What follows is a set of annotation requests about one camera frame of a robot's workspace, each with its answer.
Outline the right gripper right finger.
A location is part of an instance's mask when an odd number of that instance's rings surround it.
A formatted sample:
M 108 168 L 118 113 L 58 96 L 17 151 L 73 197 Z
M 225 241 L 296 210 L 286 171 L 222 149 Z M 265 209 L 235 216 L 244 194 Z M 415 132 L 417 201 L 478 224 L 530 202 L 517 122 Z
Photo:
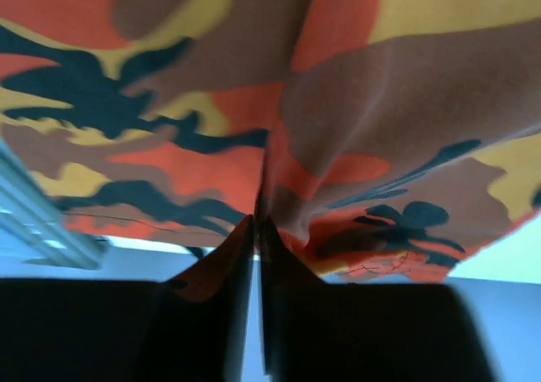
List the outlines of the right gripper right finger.
M 257 225 L 265 372 L 274 381 L 495 379 L 462 297 L 438 284 L 330 284 Z

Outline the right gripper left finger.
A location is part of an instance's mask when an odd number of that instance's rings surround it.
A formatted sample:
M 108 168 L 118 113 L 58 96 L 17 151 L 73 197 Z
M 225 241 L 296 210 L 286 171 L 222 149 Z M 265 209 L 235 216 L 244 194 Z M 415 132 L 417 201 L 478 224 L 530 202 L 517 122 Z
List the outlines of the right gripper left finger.
M 164 282 L 4 278 L 4 381 L 238 381 L 254 219 Z

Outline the orange camouflage trousers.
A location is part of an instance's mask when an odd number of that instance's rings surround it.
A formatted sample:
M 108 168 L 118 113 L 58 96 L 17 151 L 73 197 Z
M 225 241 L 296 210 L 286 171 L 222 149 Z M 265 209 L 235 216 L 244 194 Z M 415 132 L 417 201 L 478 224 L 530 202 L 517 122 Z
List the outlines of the orange camouflage trousers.
M 540 214 L 540 0 L 1 0 L 1 138 L 75 232 L 441 281 Z

